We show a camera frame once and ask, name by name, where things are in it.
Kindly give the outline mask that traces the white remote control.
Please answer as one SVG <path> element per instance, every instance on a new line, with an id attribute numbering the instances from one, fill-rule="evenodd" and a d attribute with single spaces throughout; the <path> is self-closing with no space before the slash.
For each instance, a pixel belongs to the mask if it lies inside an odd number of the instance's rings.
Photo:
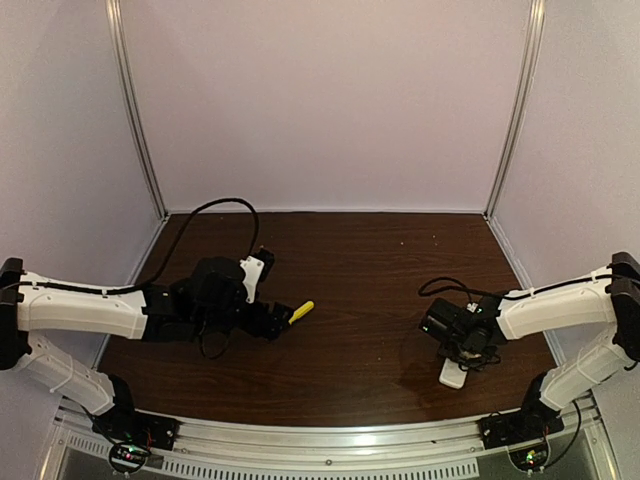
<path id="1" fill-rule="evenodd" d="M 467 378 L 468 372 L 460 367 L 457 362 L 446 359 L 439 375 L 439 382 L 451 389 L 461 389 Z"/>

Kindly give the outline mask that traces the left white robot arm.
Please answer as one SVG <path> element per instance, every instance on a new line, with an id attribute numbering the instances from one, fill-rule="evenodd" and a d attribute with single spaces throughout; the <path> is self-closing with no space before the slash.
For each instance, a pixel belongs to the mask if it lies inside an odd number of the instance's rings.
<path id="1" fill-rule="evenodd" d="M 142 342 L 201 341 L 239 329 L 274 340 L 300 311 L 260 301 L 258 287 L 273 264 L 267 251 L 234 261 L 200 260 L 193 273 L 169 286 L 154 282 L 101 287 L 55 281 L 23 268 L 1 267 L 1 368 L 26 369 L 84 407 L 90 415 L 131 417 L 125 381 L 95 372 L 38 336 L 40 330 L 101 333 Z"/>

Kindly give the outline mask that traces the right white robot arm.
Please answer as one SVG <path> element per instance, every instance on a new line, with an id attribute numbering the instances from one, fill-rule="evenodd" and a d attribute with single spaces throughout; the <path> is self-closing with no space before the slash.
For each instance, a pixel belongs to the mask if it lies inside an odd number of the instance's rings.
<path id="1" fill-rule="evenodd" d="M 441 383 L 463 386 L 469 371 L 499 361 L 498 349 L 543 331 L 583 324 L 605 330 L 564 364 L 536 377 L 517 413 L 523 424 L 551 422 L 578 396 L 639 363 L 639 263 L 628 252 L 583 277 L 506 293 L 475 291 L 449 277 L 418 291 L 432 298 L 420 329 L 439 344 Z"/>

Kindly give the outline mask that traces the yellow handled screwdriver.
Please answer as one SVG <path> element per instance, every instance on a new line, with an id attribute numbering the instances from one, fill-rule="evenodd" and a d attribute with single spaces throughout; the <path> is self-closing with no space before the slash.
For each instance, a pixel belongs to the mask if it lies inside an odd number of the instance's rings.
<path id="1" fill-rule="evenodd" d="M 306 316 L 308 313 L 310 313 L 315 307 L 315 304 L 313 301 L 307 301 L 304 304 L 302 304 L 301 306 L 299 306 L 297 309 L 294 310 L 292 316 L 289 318 L 288 323 L 290 325 L 293 325 L 295 322 L 301 320 L 304 316 Z"/>

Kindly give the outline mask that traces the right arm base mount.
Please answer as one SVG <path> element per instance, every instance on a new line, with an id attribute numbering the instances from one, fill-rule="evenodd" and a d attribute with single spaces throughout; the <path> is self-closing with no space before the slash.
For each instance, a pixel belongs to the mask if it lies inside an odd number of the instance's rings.
<path id="1" fill-rule="evenodd" d="M 525 413 L 494 412 L 478 421 L 481 440 L 486 450 L 505 448 L 511 465 L 532 475 L 542 472 L 551 459 L 549 436 L 564 430 L 561 418 Z"/>

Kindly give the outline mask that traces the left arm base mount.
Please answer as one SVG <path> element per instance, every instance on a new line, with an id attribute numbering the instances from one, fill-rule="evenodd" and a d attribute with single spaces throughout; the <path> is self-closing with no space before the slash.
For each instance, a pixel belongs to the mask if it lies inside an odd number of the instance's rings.
<path id="1" fill-rule="evenodd" d="M 139 472 L 157 451 L 172 451 L 180 422 L 172 417 L 117 409 L 97 416 L 86 411 L 92 430 L 111 447 L 107 461 L 117 474 Z"/>

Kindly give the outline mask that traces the left aluminium frame post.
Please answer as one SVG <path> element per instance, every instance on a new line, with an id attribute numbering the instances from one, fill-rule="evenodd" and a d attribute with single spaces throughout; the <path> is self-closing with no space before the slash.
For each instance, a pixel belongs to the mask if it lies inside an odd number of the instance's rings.
<path id="1" fill-rule="evenodd" d="M 122 2 L 120 0 L 106 0 L 105 7 L 107 23 L 115 55 L 117 74 L 122 90 L 125 114 L 129 123 L 132 141 L 156 217 L 160 220 L 165 220 L 168 217 L 168 210 L 152 164 L 151 154 L 142 123 L 140 107 L 134 85 L 134 76 L 126 42 Z"/>

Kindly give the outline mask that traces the aluminium frame post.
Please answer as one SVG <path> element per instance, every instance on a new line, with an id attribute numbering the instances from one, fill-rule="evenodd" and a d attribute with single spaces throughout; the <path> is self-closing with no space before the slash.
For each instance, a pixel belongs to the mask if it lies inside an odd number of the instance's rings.
<path id="1" fill-rule="evenodd" d="M 513 106 L 507 131 L 501 150 L 498 167 L 493 186 L 484 210 L 484 218 L 490 222 L 495 216 L 498 204 L 506 185 L 508 172 L 513 161 L 524 119 L 527 102 L 534 83 L 540 56 L 544 24 L 546 17 L 546 1 L 533 0 L 530 2 L 526 25 L 526 35 L 523 47 L 522 61 L 516 85 Z"/>
<path id="2" fill-rule="evenodd" d="M 129 123 L 132 141 L 156 217 L 160 220 L 165 220 L 168 217 L 168 210 L 152 164 L 151 154 L 142 123 L 140 107 L 134 85 L 134 76 L 126 42 L 122 2 L 120 0 L 106 0 L 105 7 L 107 23 L 115 55 L 117 74 L 122 90 L 125 114 Z"/>

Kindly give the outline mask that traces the right aluminium frame post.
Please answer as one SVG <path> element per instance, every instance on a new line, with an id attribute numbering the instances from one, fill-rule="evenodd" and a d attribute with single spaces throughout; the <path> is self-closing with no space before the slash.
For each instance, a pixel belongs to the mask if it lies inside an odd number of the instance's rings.
<path id="1" fill-rule="evenodd" d="M 522 61 L 516 85 L 513 106 L 507 131 L 501 150 L 498 167 L 493 186 L 484 210 L 484 218 L 490 222 L 495 216 L 498 204 L 506 185 L 508 172 L 513 161 L 524 119 L 527 102 L 534 83 L 540 56 L 544 24 L 546 17 L 546 1 L 533 0 L 530 2 L 526 25 L 526 35 L 523 47 Z"/>

